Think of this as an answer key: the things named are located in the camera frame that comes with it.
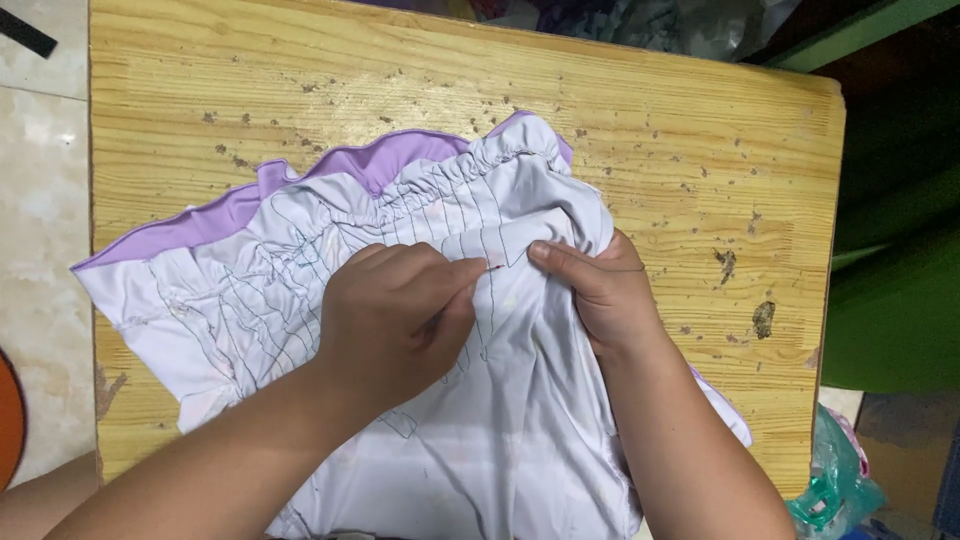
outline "tile floor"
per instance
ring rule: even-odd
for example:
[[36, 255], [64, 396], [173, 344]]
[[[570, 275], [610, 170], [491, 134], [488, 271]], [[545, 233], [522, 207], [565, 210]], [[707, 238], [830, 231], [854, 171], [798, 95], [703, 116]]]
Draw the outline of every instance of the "tile floor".
[[[13, 483], [93, 449], [90, 304], [67, 268], [89, 253], [87, 0], [4, 0], [59, 44], [44, 60], [0, 36], [0, 348], [29, 425]], [[856, 421], [862, 393], [821, 388]], [[649, 532], [637, 538], [650, 538]]]

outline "wrinkled fabric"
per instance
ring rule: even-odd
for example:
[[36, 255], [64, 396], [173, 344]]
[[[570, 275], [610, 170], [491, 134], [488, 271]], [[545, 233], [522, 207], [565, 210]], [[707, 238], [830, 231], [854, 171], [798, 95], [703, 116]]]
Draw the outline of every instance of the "wrinkled fabric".
[[326, 282], [357, 250], [429, 242], [482, 257], [456, 366], [337, 449], [268, 532], [629, 538], [639, 508], [572, 292], [526, 257], [537, 239], [603, 251], [613, 224], [599, 192], [570, 177], [569, 147], [529, 113], [472, 142], [410, 132], [331, 151], [302, 177], [267, 161], [254, 187], [134, 230], [74, 272], [187, 432], [313, 357]]

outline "shirred fabric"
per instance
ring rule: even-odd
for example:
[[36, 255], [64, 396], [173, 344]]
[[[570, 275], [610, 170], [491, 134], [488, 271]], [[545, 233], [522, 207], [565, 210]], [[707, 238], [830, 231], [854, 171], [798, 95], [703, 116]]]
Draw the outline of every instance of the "shirred fabric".
[[415, 132], [425, 138], [381, 137], [324, 169], [332, 151], [303, 177], [267, 161], [256, 194], [225, 196], [242, 205], [145, 226], [74, 272], [176, 396], [186, 432], [313, 357], [326, 282], [357, 250], [422, 241], [483, 257], [456, 366], [335, 451], [268, 532], [629, 538], [639, 508], [572, 292], [526, 257], [536, 239], [603, 251], [613, 228], [599, 192], [571, 178], [569, 147], [529, 113], [469, 143]]

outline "lavender fabric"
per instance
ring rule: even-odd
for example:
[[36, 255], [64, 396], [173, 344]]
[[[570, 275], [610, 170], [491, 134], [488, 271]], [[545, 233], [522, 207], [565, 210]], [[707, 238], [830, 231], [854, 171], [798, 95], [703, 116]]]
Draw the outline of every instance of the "lavender fabric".
[[[519, 118], [532, 114], [518, 110], [487, 136], [500, 135]], [[562, 136], [556, 136], [560, 156], [570, 164], [573, 149]], [[239, 185], [205, 205], [131, 229], [70, 270], [77, 272], [122, 260], [146, 260], [167, 250], [222, 240], [246, 227], [260, 203], [275, 191], [310, 178], [347, 173], [376, 199], [407, 164], [415, 160], [443, 161], [463, 154], [468, 146], [468, 140], [452, 134], [401, 130], [381, 135], [365, 146], [332, 148], [299, 177], [286, 176], [286, 160], [264, 161], [256, 167], [255, 183]]]

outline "table top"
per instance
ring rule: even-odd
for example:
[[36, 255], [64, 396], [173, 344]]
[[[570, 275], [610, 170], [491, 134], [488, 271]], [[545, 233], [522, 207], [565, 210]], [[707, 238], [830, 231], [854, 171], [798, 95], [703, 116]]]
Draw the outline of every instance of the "table top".
[[[844, 103], [834, 81], [333, 0], [91, 0], [93, 245], [284, 157], [515, 109], [573, 146], [647, 264], [663, 322], [740, 410], [784, 497], [809, 471]], [[99, 313], [112, 479], [178, 404]]]

